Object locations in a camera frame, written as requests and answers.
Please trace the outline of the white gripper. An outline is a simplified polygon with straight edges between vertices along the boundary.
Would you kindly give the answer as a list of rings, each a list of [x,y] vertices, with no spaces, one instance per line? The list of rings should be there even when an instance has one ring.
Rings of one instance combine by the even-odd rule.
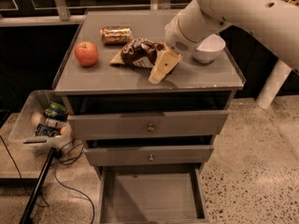
[[[150,83],[160,83],[178,65],[182,55],[193,52],[200,42],[198,24],[197,15],[177,14],[165,26],[164,42],[171,50],[165,49],[158,53],[155,65],[150,71]]]

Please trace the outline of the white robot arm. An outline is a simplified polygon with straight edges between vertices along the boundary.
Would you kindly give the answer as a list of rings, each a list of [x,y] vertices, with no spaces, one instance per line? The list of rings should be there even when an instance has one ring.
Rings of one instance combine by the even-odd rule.
[[[166,26],[149,82],[159,83],[212,34],[233,25],[299,70],[299,7],[282,0],[192,0]]]

